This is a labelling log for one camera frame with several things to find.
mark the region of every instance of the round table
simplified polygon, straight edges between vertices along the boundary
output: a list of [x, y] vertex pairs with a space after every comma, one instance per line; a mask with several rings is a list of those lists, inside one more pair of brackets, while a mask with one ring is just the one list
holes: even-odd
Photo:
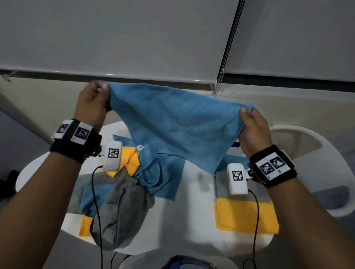
[[[123, 121], [102, 128], [102, 144], [112, 140], [112, 134], [130, 137]], [[48, 156], [43, 154], [29, 163], [20, 173], [16, 182], [19, 191]], [[103, 164], [103, 158], [90, 157], [81, 167], [79, 175], [91, 174]], [[137, 255], [157, 248], [190, 247], [197, 253], [232, 257], [252, 252], [252, 234], [241, 234], [218, 230], [214, 218], [214, 179], [192, 164], [185, 162], [176, 200], [155, 197], [154, 207], [148, 211], [144, 223], [133, 239], [120, 253]], [[61, 229], [89, 243], [92, 237], [79, 237], [82, 215], [66, 214]], [[272, 235], [258, 235], [257, 249], [267, 246]]]

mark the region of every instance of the qr code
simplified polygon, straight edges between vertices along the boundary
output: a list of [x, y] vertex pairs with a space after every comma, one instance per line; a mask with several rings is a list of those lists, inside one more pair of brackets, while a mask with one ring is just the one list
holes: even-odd
[[89, 132], [90, 132], [89, 130], [79, 127], [78, 130], [76, 130], [76, 133], [74, 136], [86, 140], [86, 138], [89, 135]]
[[265, 163], [265, 164], [261, 165], [259, 168], [261, 169], [261, 171], [263, 171], [263, 173], [265, 175], [268, 175], [271, 172], [275, 171], [275, 169], [272, 167], [271, 163]]
[[110, 148], [109, 149], [109, 158], [118, 158], [118, 153], [120, 152], [120, 149], [118, 148]]
[[279, 167], [285, 165], [284, 161], [281, 160], [280, 157], [275, 157], [275, 158], [273, 158], [270, 162], [272, 163], [272, 165], [273, 165], [276, 169], [278, 169]]
[[241, 181], [243, 180], [243, 173], [242, 171], [233, 171], [233, 180], [234, 181]]
[[64, 133], [69, 124], [61, 124], [56, 133]]

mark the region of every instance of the person's left arm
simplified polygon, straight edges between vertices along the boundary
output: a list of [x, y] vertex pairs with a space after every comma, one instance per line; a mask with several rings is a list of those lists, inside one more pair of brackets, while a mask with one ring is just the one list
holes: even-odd
[[[108, 111], [109, 87], [89, 83], [74, 118], [99, 132]], [[42, 268], [64, 220], [81, 164], [52, 152], [0, 214], [2, 269]]]

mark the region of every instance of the crumpled yellow cloth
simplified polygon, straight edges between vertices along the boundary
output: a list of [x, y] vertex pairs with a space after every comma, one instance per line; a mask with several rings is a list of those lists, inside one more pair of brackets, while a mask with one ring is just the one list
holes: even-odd
[[[279, 223], [272, 203], [259, 203], [257, 234], [277, 234]], [[255, 234], [256, 202], [217, 198], [214, 206], [216, 227], [219, 230]]]
[[[135, 172], [139, 168], [139, 153], [135, 147], [122, 147], [122, 154], [121, 154], [121, 165], [120, 170], [123, 167], [127, 168], [128, 174], [133, 176]], [[118, 172], [116, 171], [109, 171], [106, 172], [109, 176], [114, 177]]]
[[[126, 167], [128, 174], [133, 176], [139, 168], [139, 153], [137, 152], [135, 147], [122, 147], [121, 154], [121, 165], [120, 170], [123, 167]], [[114, 177], [118, 172], [117, 171], [108, 171], [106, 172], [109, 176]], [[93, 218], [87, 217], [83, 215], [83, 219], [81, 221], [81, 227], [79, 231], [79, 236], [91, 236], [90, 234], [90, 224]]]

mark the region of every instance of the beige wall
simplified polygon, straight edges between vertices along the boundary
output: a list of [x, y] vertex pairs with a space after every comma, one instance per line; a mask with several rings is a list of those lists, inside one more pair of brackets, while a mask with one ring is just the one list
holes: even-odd
[[[63, 119], [73, 116], [85, 84], [27, 78], [11, 78], [11, 83], [1, 80], [0, 110], [12, 113], [22, 125], [48, 139]], [[218, 95], [253, 104], [270, 125], [303, 126], [326, 137], [342, 153], [355, 149], [355, 93], [224, 84]], [[110, 112], [105, 124], [118, 120], [119, 116]]]

